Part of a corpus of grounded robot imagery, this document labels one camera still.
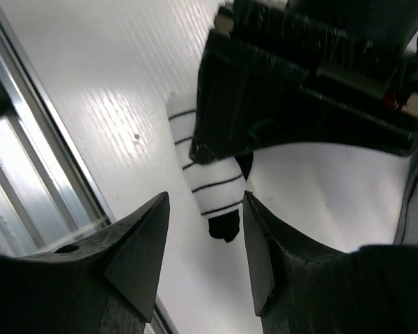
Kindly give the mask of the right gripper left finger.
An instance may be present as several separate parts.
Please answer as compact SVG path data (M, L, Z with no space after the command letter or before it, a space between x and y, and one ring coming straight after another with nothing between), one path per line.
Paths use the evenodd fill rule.
M142 333L153 317L169 195L54 252L0 254L0 333Z

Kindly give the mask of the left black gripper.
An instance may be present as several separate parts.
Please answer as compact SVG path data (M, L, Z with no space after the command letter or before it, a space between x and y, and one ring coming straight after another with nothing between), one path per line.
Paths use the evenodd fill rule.
M189 151L418 148L418 1L233 1L209 30Z

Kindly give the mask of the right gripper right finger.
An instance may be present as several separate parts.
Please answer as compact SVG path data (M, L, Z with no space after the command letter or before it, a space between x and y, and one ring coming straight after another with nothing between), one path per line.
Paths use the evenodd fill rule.
M243 200L254 311L265 333L418 333L418 246L343 253Z

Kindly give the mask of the white black striped sock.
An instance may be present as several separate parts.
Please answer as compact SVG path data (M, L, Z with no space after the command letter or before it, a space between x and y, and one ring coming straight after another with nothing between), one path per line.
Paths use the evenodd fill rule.
M172 94L165 106L175 153L201 216L212 238L226 243L240 231L240 211L253 164L253 154L231 157L209 165L189 158L196 120L196 93Z

